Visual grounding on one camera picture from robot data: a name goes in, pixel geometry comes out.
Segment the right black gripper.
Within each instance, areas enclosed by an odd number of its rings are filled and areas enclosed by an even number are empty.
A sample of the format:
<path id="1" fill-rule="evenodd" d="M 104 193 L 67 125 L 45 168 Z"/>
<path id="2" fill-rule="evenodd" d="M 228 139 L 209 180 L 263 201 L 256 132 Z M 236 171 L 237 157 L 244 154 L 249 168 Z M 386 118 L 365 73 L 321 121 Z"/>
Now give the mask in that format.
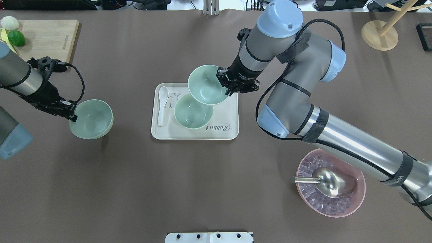
<path id="1" fill-rule="evenodd" d="M 234 92 L 247 93 L 257 91 L 259 82 L 256 78 L 260 75 L 259 71 L 253 71 L 244 66 L 239 54 L 228 68 L 219 67 L 216 77 L 222 87 L 227 88 L 226 96 L 233 95 Z"/>

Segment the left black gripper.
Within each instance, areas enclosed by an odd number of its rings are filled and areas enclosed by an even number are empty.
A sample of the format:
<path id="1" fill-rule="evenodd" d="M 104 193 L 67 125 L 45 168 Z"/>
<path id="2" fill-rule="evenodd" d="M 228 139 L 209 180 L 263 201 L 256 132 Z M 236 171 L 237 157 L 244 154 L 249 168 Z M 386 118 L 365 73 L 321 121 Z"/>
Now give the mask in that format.
<path id="1" fill-rule="evenodd" d="M 75 115 L 77 102 L 65 101 L 49 81 L 43 80 L 39 89 L 29 96 L 24 96 L 24 100 L 48 114 L 65 117 L 73 123 L 77 121 L 78 117 Z"/>

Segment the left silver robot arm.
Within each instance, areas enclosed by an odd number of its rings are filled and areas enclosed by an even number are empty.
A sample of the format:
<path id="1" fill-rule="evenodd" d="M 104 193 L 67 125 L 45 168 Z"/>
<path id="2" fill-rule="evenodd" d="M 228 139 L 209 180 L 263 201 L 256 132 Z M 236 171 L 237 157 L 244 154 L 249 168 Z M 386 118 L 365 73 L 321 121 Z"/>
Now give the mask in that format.
<path id="1" fill-rule="evenodd" d="M 33 136 L 8 108 L 30 104 L 37 110 L 75 122 L 78 101 L 61 97 L 49 81 L 53 73 L 73 65 L 50 57 L 24 61 L 7 44 L 0 48 L 1 81 L 1 159 L 9 159 L 27 147 Z"/>

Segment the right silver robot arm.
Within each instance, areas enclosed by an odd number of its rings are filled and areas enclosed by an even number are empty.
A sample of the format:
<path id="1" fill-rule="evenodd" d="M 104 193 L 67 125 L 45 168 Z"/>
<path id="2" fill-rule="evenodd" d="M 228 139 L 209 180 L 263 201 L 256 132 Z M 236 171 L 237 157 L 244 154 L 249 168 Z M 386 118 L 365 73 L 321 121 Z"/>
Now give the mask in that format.
<path id="1" fill-rule="evenodd" d="M 239 52 L 228 68 L 218 68 L 215 77 L 226 96 L 259 89 L 258 76 L 277 58 L 287 67 L 267 89 L 262 107 L 256 107 L 259 127 L 280 140 L 313 144 L 390 187 L 397 187 L 406 200 L 431 219 L 431 164 L 418 161 L 355 126 L 309 103 L 319 82 L 330 82 L 346 62 L 344 47 L 313 33 L 313 23 L 327 23 L 344 36 L 334 23 L 314 19 L 303 23 L 301 9 L 290 0 L 272 0 L 253 29 L 239 32 Z"/>

